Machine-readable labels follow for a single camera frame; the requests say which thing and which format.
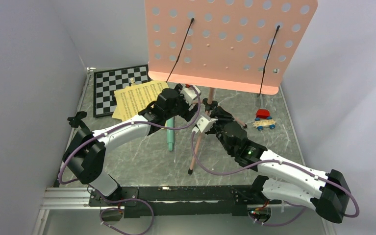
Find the black chessboard frame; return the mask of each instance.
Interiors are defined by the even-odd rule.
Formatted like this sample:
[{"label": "black chessboard frame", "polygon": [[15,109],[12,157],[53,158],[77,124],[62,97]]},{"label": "black chessboard frame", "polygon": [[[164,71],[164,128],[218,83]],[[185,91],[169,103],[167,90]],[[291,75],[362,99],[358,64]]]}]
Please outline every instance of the black chessboard frame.
[{"label": "black chessboard frame", "polygon": [[135,84],[151,81],[148,72],[148,65],[95,72],[93,116],[101,118],[113,115],[117,107],[114,91],[130,86],[131,78],[134,78]]}]

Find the red object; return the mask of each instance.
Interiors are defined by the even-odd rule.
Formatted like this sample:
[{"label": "red object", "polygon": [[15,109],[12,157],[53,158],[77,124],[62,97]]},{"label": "red object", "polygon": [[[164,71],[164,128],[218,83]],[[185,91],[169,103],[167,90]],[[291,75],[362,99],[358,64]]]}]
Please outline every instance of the red object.
[{"label": "red object", "polygon": [[259,109],[257,113],[255,113],[256,118],[266,119],[270,116],[270,112],[267,109]]}]

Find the yellow paper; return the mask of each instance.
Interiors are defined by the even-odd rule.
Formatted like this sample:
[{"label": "yellow paper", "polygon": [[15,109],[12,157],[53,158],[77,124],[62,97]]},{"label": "yellow paper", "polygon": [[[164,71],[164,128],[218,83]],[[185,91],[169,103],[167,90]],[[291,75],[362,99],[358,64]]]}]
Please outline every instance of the yellow paper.
[{"label": "yellow paper", "polygon": [[129,120],[147,105],[156,100],[168,84],[162,81],[151,81],[139,85],[133,85],[114,92],[117,100],[117,107],[113,118],[122,121]]}]

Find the gray marble tabletop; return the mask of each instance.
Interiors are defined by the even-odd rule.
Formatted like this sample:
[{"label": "gray marble tabletop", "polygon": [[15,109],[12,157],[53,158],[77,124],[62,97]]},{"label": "gray marble tabletop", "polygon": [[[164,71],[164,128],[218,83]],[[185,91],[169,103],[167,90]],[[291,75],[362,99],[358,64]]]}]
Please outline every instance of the gray marble tabletop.
[{"label": "gray marble tabletop", "polygon": [[[120,120],[112,117],[93,118],[93,76],[91,75],[81,111],[88,113],[84,122],[91,130],[106,128]],[[201,98],[208,97],[209,88],[200,87]],[[228,112],[245,122],[248,138],[265,145],[275,153],[302,164],[298,144],[289,120],[288,112],[281,93],[264,95],[264,108],[268,109],[276,121],[276,128],[258,131],[252,126],[255,112],[260,108],[257,94],[216,89],[215,100]],[[186,125],[186,121],[177,117],[176,127]],[[113,150],[105,157],[104,169],[122,186],[212,186],[251,184],[257,172],[245,170],[230,176],[214,176],[196,165],[194,173],[188,175],[192,153],[190,137],[192,128],[176,131],[175,149],[168,150],[166,130],[160,130],[148,137],[135,139]],[[217,172],[233,171],[239,165],[221,146],[215,135],[205,136],[200,145],[201,162]],[[64,180],[72,179],[73,174],[67,169]],[[67,187],[83,187],[80,182]]]}]

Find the teal tube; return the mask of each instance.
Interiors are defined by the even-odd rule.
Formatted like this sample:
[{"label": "teal tube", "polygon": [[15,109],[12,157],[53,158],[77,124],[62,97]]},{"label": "teal tube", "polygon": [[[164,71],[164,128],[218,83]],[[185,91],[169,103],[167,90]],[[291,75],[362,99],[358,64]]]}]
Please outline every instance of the teal tube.
[{"label": "teal tube", "polygon": [[[167,127],[175,127],[175,118],[171,118],[166,122]],[[173,151],[174,144],[175,144],[175,131],[174,130],[167,130],[168,135],[168,148],[169,151]]]}]

